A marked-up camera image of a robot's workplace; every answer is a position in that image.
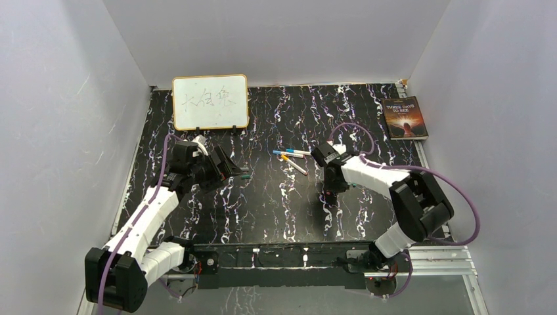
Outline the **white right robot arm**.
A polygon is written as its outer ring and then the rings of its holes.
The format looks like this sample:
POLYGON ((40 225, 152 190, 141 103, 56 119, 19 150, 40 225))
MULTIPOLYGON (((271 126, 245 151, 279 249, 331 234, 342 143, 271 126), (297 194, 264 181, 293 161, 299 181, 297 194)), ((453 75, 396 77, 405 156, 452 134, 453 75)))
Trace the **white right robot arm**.
POLYGON ((396 256, 423 242, 454 216, 454 209, 434 176, 421 169, 380 165, 340 146, 321 144, 311 156, 324 169, 324 192, 339 194, 351 184, 371 189, 391 201, 396 222, 368 249, 347 263, 388 271, 396 256))

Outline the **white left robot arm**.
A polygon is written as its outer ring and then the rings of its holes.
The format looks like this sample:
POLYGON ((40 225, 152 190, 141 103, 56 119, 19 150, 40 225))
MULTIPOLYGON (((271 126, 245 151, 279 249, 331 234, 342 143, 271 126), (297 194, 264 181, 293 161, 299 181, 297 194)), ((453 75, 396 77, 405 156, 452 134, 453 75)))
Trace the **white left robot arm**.
POLYGON ((211 152, 204 137, 182 140, 163 149, 162 164, 136 211, 104 246, 85 256, 85 298, 98 305, 135 312, 148 288, 170 270, 201 272, 216 256, 197 254, 192 241, 170 236, 150 250, 152 240, 181 200, 196 187, 211 192, 245 172, 216 146, 211 152))

